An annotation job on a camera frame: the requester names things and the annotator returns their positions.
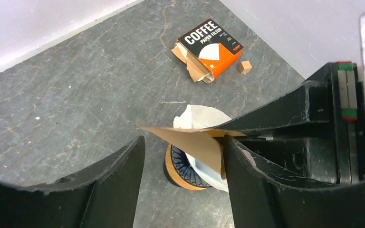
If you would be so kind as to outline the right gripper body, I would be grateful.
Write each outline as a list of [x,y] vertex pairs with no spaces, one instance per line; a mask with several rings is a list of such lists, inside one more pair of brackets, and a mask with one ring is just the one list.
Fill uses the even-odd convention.
[[357,64],[351,61],[328,62],[308,80],[321,81],[328,89],[337,183],[365,180],[365,93]]

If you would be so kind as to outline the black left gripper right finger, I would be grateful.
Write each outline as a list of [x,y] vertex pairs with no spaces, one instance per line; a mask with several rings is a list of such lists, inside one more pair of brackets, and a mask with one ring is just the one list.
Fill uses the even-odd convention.
[[237,228],[365,228],[365,180],[331,184],[265,159],[232,136],[222,141]]

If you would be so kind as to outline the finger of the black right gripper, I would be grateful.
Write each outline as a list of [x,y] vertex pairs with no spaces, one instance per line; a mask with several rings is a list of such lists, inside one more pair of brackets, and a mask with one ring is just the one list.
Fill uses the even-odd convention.
[[329,95],[326,83],[307,81],[293,91],[216,127],[237,132],[261,132],[326,124],[330,121]]
[[296,174],[321,182],[337,183],[336,151],[330,140],[240,137],[239,141],[256,154]]

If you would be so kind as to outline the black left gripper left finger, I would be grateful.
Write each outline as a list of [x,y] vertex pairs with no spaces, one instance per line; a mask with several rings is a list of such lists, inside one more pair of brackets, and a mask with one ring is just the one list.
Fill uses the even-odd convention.
[[0,181],[0,228],[131,228],[145,159],[145,139],[51,184]]

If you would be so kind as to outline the light wooden ring holder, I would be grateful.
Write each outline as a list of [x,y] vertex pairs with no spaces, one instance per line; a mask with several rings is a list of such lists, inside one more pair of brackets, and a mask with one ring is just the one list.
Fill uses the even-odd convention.
[[173,165],[171,164],[171,158],[170,158],[171,145],[172,144],[169,144],[167,149],[166,149],[164,164],[163,164],[163,171],[164,171],[164,174],[165,174],[166,178],[174,186],[185,188],[185,189],[188,189],[188,190],[201,190],[200,188],[190,186],[189,184],[185,183],[178,176],[175,169],[173,168]]

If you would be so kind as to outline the brown paper coffee filter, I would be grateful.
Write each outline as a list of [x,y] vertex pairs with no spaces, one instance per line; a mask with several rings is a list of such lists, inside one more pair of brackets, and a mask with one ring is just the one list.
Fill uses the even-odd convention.
[[215,128],[178,129],[168,127],[144,127],[143,129],[157,135],[198,159],[221,175],[222,179],[226,179],[223,148],[221,143],[216,139],[224,137],[225,135],[230,135],[232,137],[245,136],[245,134],[237,131]]

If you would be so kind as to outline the blue ribbed plastic dripper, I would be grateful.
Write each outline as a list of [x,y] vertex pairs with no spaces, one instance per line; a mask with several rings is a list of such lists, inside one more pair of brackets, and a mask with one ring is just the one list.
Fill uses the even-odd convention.
[[190,165],[184,151],[180,150],[174,145],[171,145],[170,158],[173,168],[185,183],[189,184],[190,186],[200,188],[201,190],[211,187],[210,184],[208,184],[196,173],[194,168]]

